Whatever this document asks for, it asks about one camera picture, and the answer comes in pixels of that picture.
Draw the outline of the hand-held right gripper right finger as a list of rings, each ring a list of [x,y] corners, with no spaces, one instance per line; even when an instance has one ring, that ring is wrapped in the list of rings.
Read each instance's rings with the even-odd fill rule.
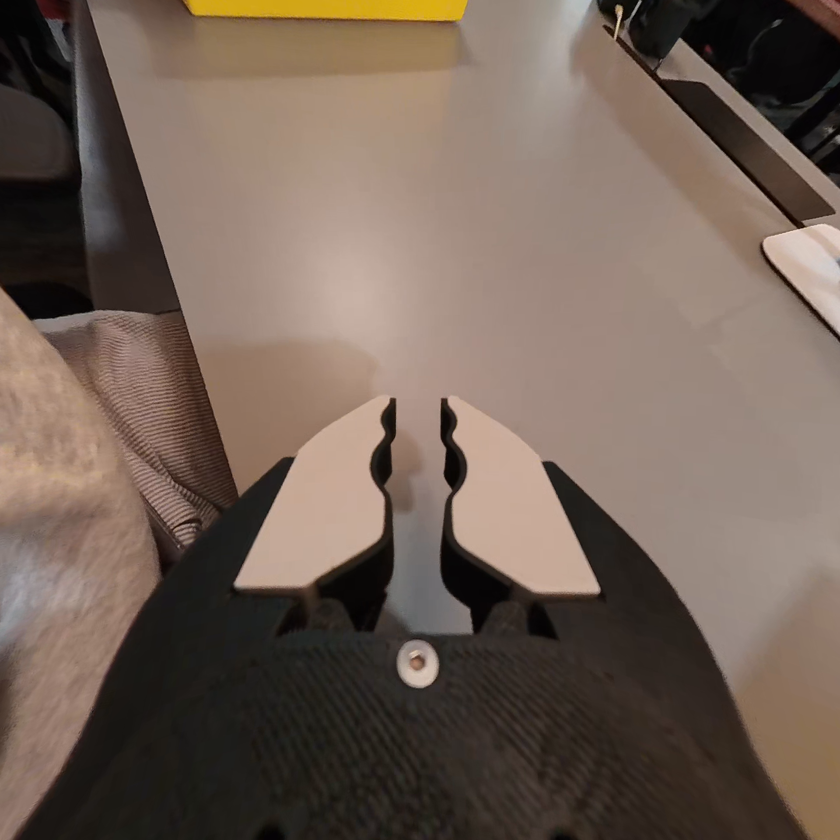
[[[596,598],[595,573],[538,454],[455,395],[441,405],[441,572],[458,599]]]

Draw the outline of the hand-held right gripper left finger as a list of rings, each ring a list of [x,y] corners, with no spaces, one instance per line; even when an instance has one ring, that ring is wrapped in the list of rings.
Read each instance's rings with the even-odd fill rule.
[[[236,592],[314,592],[385,539],[390,500],[375,456],[390,454],[395,414],[395,399],[379,395],[298,450],[234,579]]]

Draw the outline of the grey ribbed cloth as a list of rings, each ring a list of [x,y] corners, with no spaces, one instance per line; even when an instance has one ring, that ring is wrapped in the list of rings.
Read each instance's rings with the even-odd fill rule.
[[[35,326],[117,438],[167,571],[238,499],[182,313],[96,310]]]

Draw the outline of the person's grey sweatshirt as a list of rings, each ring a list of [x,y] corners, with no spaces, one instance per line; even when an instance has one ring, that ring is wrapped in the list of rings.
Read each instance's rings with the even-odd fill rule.
[[[66,763],[160,574],[110,426],[2,292],[2,838]]]

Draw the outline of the white monitor base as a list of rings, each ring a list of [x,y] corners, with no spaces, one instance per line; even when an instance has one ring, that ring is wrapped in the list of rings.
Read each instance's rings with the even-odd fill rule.
[[[839,229],[813,224],[767,237],[763,257],[839,338]]]

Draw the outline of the yellow plastic bin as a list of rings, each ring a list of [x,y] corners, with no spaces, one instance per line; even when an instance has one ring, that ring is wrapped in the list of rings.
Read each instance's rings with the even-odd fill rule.
[[[467,1],[184,1],[202,18],[457,23]]]

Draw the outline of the black round container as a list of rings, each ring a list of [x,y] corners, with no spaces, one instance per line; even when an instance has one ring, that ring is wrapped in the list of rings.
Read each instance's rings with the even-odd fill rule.
[[[643,1],[628,26],[628,36],[641,55],[661,60],[676,45],[695,16],[691,1]]]

